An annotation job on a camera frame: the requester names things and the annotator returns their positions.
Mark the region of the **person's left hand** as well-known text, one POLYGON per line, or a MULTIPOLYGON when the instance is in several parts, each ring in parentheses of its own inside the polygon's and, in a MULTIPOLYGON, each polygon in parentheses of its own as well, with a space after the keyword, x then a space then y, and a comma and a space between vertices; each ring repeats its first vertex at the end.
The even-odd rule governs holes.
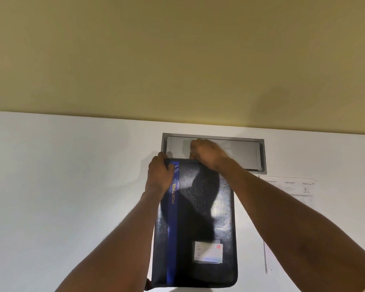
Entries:
POLYGON ((157 156, 153 157, 148 166, 147 180, 145 185, 145 194, 154 196, 163 196, 168 191, 174 173, 166 172, 167 155, 159 152, 157 156))

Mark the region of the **person's right hand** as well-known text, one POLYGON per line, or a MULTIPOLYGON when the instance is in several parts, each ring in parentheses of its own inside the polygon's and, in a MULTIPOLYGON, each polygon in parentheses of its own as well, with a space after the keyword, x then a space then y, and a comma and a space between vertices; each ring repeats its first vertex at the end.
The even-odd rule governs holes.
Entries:
POLYGON ((200 156, 200 163, 217 172, 222 172, 224 167, 233 162, 218 144, 207 139, 204 139, 200 147, 200 156))

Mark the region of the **black zip portfolio folder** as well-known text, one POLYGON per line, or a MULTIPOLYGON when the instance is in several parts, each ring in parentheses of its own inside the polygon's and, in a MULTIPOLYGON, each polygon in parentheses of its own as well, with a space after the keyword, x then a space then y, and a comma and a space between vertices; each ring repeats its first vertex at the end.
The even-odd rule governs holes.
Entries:
POLYGON ((158 207, 151 280, 145 290, 166 287, 228 288, 238 279, 234 192, 218 172, 195 160, 174 163, 172 183, 158 207), (223 244, 222 264, 193 261, 195 241, 223 244))

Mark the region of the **person's right forearm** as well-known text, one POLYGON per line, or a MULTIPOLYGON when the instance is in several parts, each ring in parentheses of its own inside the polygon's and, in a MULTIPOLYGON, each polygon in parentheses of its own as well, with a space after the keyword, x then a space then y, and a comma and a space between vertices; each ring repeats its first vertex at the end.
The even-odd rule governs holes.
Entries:
POLYGON ((232 161, 219 173, 301 292, 364 292, 363 248, 319 212, 232 161))

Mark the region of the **person's left forearm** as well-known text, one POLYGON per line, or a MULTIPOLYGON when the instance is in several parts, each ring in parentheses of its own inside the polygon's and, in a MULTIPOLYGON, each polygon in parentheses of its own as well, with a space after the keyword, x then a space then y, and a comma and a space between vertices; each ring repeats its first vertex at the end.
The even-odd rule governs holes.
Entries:
POLYGON ((56 292, 143 292, 163 194, 145 191, 124 220, 70 272, 56 292))

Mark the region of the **white card in folder pocket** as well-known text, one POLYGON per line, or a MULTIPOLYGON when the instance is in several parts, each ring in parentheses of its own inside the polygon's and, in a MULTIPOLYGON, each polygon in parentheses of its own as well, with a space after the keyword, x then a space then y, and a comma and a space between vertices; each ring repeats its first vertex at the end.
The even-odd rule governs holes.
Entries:
POLYGON ((222 264, 223 244, 219 240, 212 242, 195 241, 193 261, 202 264, 222 264))

